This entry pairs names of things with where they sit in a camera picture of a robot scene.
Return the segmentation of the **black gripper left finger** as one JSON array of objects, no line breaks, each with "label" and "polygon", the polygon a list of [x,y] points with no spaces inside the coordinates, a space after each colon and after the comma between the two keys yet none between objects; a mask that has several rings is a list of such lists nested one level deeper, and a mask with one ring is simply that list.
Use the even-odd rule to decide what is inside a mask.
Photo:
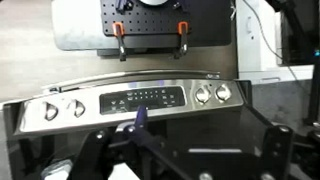
[{"label": "black gripper left finger", "polygon": [[108,129],[87,134],[73,162],[68,180],[108,180],[110,170],[104,153],[111,137]]}]

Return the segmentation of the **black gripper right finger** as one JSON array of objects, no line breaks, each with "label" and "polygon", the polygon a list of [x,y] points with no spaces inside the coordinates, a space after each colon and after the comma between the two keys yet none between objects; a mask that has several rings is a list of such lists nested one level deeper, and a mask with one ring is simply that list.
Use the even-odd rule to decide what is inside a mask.
[{"label": "black gripper right finger", "polygon": [[293,152],[294,132],[283,125],[269,127],[258,161],[259,180],[287,180]]}]

